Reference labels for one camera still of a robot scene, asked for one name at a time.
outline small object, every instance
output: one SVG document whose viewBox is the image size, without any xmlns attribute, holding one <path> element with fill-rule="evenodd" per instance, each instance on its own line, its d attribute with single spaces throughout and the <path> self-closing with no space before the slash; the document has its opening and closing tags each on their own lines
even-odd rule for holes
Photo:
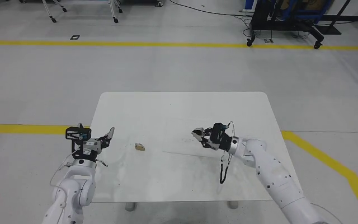
<svg viewBox="0 0 358 224">
<path fill-rule="evenodd" d="M 73 35 L 70 38 L 70 40 L 78 40 L 78 39 L 79 39 L 79 35 Z"/>
<path fill-rule="evenodd" d="M 265 42 L 266 44 L 273 44 L 273 43 L 274 43 L 274 41 L 273 41 L 271 38 L 270 38 L 270 39 L 264 38 L 263 40 L 264 40 L 264 42 Z"/>
<path fill-rule="evenodd" d="M 132 212 L 135 210 L 136 207 L 136 203 L 135 202 L 127 202 L 125 203 L 125 210 L 127 212 Z"/>
<path fill-rule="evenodd" d="M 158 1 L 157 3 L 156 3 L 156 7 L 162 7 L 163 6 L 163 2 L 162 1 Z"/>
<path fill-rule="evenodd" d="M 237 209 L 239 207 L 239 202 L 237 200 L 228 201 L 228 207 L 230 209 Z"/>
<path fill-rule="evenodd" d="M 145 151 L 144 146 L 143 146 L 142 144 L 140 144 L 140 143 L 136 143 L 136 144 L 134 145 L 134 148 L 135 148 L 136 150 Z"/>
</svg>

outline gray floor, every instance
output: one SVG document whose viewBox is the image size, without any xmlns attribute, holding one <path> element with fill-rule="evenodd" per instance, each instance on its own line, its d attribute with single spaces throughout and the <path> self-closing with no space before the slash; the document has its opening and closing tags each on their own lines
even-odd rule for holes
<svg viewBox="0 0 358 224">
<path fill-rule="evenodd" d="M 106 2 L 0 2 L 0 40 L 161 41 L 245 43 L 236 18 L 196 12 L 167 1 L 162 8 L 123 6 L 115 25 Z M 238 13 L 240 1 L 180 3 Z M 357 24 L 326 45 L 355 45 Z M 312 45 L 274 32 L 275 44 Z M 262 32 L 257 43 L 270 32 Z M 358 172 L 358 53 L 355 51 L 0 45 L 0 124 L 91 123 L 106 91 L 263 91 L 281 130 L 297 131 L 320 150 Z M 286 142 L 305 194 L 344 224 L 356 223 L 358 202 L 346 179 Z M 68 154 L 62 136 L 0 135 L 1 223 L 39 223 L 51 203 L 48 181 Z M 331 223 L 338 223 L 319 209 Z M 93 203 L 85 223 L 287 223 L 272 201 L 141 203 L 133 213 L 121 203 Z"/>
</svg>

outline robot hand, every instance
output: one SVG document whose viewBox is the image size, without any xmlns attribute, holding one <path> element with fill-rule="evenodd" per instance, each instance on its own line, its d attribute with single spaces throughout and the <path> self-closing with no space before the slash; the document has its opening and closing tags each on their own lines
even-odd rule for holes
<svg viewBox="0 0 358 224">
<path fill-rule="evenodd" d="M 225 150 L 240 158 L 245 165 L 254 167 L 257 178 L 291 224 L 325 223 L 282 163 L 266 152 L 266 143 L 257 139 L 228 136 L 225 130 L 229 124 L 215 123 L 212 128 L 205 130 L 196 128 L 192 135 L 204 148 Z"/>
<path fill-rule="evenodd" d="M 103 137 L 91 138 L 91 129 L 82 124 L 66 130 L 66 139 L 72 141 L 70 155 L 74 161 L 67 163 L 69 170 L 64 178 L 53 185 L 53 204 L 46 212 L 43 224 L 82 224 L 82 207 L 91 204 L 95 194 L 96 161 L 107 166 L 97 159 L 97 155 L 110 145 L 113 133 L 114 128 L 111 128 Z"/>
<path fill-rule="evenodd" d="M 201 142 L 204 148 L 211 148 L 213 150 L 227 150 L 230 146 L 231 137 L 225 133 L 225 130 L 229 128 L 229 125 L 222 123 L 215 123 L 212 128 L 196 128 L 191 134 Z"/>
</svg>

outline table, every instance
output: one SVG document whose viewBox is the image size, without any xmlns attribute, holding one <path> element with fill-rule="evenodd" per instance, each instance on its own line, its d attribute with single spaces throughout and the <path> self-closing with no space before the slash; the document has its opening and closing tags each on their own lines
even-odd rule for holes
<svg viewBox="0 0 358 224">
<path fill-rule="evenodd" d="M 223 151 L 202 148 L 198 127 L 233 121 L 240 137 L 266 141 L 300 184 L 269 100 L 263 92 L 105 92 L 91 124 L 92 136 L 111 127 L 109 148 L 98 156 L 94 202 L 272 200 L 255 170 L 233 158 L 219 183 Z M 145 151 L 134 144 L 141 143 Z"/>
</svg>

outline table leg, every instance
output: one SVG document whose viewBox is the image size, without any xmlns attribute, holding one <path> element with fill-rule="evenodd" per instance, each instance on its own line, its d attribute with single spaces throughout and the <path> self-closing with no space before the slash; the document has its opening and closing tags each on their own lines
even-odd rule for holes
<svg viewBox="0 0 358 224">
<path fill-rule="evenodd" d="M 136 206 L 136 203 L 135 203 L 135 202 L 126 202 L 126 203 L 125 203 L 125 210 L 126 210 L 127 212 L 132 212 L 132 211 L 134 211 L 135 206 Z"/>
<path fill-rule="evenodd" d="M 239 202 L 237 200 L 228 201 L 228 207 L 231 209 L 237 209 L 239 207 Z"/>
</svg>

